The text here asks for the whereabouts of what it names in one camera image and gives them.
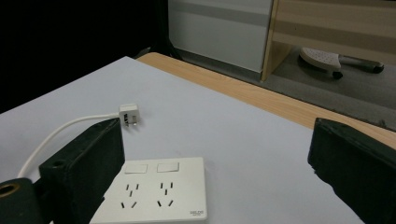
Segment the electrical outlet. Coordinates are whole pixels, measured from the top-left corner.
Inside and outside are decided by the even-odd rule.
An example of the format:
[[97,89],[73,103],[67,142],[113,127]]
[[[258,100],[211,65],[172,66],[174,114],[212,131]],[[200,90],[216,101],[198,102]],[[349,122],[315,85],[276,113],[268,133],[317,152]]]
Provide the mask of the electrical outlet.
[[91,224],[205,223],[203,158],[126,161]]

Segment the socket holes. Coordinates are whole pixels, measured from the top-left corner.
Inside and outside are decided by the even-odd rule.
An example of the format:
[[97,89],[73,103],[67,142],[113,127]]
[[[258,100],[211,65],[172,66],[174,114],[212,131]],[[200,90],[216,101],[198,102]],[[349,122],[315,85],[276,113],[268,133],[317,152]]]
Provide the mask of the socket holes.
[[[170,207],[170,206],[172,205],[172,203],[173,203],[173,200],[171,200],[171,201],[169,202],[168,207]],[[163,205],[161,204],[160,201],[157,201],[157,204],[158,204],[158,206],[160,206],[160,207],[163,206]]]
[[[126,190],[129,189],[129,184],[126,185]],[[139,189],[139,184],[136,184],[136,188],[135,189]]]
[[[134,202],[133,204],[132,204],[132,206],[131,206],[131,208],[134,208],[134,206],[137,204],[137,202]],[[125,208],[125,204],[124,203],[121,203],[121,207],[122,208]]]
[[[161,183],[160,188],[163,189],[163,183]],[[173,188],[173,182],[171,182],[171,189],[172,189],[172,188]]]

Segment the white power strip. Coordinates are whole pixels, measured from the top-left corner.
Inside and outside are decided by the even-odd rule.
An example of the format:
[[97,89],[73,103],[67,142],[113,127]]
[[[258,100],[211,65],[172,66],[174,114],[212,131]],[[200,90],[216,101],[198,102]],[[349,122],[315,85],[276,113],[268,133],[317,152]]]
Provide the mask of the white power strip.
[[190,223],[207,218],[203,158],[126,161],[91,224]]

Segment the white tabletop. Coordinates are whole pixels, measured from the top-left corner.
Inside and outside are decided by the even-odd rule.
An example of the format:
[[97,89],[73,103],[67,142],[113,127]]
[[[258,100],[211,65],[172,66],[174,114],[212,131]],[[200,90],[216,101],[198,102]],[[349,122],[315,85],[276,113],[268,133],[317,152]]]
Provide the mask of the white tabletop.
[[[362,223],[308,164],[312,130],[128,57],[1,114],[0,182],[67,121],[129,103],[142,122],[122,129],[126,160],[203,157],[208,224]],[[35,167],[98,121],[56,135]]]

